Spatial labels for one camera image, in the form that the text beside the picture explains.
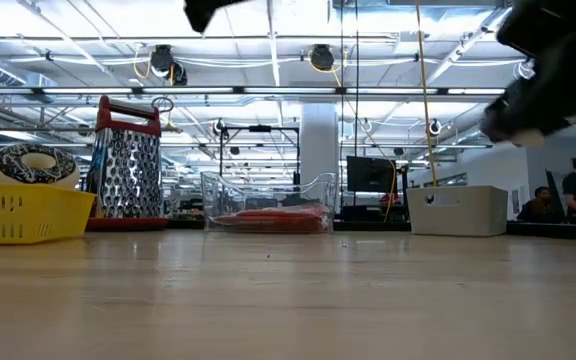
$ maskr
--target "yellow plastic basket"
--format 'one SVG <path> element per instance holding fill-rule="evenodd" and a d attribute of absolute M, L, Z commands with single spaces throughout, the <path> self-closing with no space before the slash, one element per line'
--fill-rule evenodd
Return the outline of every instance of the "yellow plastic basket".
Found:
<path fill-rule="evenodd" d="M 81 237 L 94 199 L 54 186 L 0 184 L 0 244 Z"/>

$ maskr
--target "white pillar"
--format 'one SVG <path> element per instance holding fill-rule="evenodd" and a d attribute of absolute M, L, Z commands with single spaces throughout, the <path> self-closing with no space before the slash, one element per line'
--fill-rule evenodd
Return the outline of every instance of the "white pillar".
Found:
<path fill-rule="evenodd" d="M 339 173 L 339 143 L 335 104 L 303 104 L 299 130 L 301 184 L 322 173 Z"/>

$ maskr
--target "donut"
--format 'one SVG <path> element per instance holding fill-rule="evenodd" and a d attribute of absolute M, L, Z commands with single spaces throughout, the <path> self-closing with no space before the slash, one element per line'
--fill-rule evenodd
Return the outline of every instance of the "donut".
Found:
<path fill-rule="evenodd" d="M 48 184 L 74 189 L 79 167 L 72 155 L 37 144 L 17 144 L 0 149 L 0 183 Z"/>

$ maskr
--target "wooden table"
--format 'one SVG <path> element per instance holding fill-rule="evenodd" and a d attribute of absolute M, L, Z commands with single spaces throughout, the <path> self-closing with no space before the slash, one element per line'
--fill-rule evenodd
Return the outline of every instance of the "wooden table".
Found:
<path fill-rule="evenodd" d="M 0 247 L 0 359 L 576 359 L 576 241 L 168 231 Z"/>

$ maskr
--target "white box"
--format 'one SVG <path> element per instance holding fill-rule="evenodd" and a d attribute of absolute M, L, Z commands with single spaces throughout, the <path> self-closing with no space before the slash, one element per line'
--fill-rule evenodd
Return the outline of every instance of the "white box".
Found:
<path fill-rule="evenodd" d="M 493 186 L 408 190 L 413 234 L 495 236 L 506 232 L 508 192 Z"/>

